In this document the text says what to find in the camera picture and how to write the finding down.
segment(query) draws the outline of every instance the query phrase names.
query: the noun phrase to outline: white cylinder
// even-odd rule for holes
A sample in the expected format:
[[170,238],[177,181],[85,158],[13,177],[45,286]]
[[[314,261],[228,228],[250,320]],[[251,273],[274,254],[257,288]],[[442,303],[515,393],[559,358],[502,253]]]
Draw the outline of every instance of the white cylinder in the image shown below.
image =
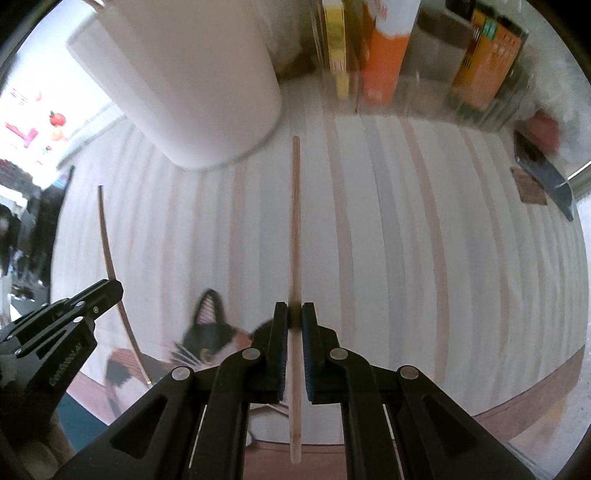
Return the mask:
[[281,113],[249,0],[118,0],[72,36],[69,50],[183,168],[238,159]]

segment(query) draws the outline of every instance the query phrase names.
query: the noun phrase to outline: orange box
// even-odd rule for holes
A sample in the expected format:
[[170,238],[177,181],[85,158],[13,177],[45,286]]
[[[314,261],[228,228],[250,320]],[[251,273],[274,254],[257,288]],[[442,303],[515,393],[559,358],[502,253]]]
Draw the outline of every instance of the orange box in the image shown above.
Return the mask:
[[452,85],[464,102],[484,111],[505,80],[522,40],[478,10],[472,24],[475,35]]

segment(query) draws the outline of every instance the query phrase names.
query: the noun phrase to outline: orange package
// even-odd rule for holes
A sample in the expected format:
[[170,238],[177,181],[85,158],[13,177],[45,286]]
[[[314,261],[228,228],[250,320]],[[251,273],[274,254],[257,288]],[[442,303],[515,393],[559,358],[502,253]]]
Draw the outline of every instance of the orange package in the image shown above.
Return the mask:
[[363,94],[368,102],[389,105],[420,0],[374,1],[376,21],[363,69]]
[[453,87],[463,101],[484,111],[505,80],[522,40],[479,10],[474,10],[472,24],[475,35]]

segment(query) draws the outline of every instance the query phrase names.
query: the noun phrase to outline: cat ear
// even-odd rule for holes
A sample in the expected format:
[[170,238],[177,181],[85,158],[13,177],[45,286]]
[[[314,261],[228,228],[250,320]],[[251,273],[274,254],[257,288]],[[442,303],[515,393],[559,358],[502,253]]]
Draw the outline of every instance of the cat ear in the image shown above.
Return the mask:
[[207,323],[226,323],[222,296],[212,288],[203,292],[193,316],[194,325]]

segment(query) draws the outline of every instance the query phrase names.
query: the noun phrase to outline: red object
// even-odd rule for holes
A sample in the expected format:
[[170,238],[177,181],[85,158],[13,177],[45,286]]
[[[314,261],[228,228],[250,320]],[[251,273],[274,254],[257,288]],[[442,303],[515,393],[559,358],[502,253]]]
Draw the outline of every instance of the red object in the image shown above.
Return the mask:
[[49,121],[54,127],[63,127],[66,123],[66,117],[61,113],[49,112]]
[[560,148],[560,129],[558,122],[538,110],[535,115],[525,121],[530,133],[530,140],[544,153],[553,153]]

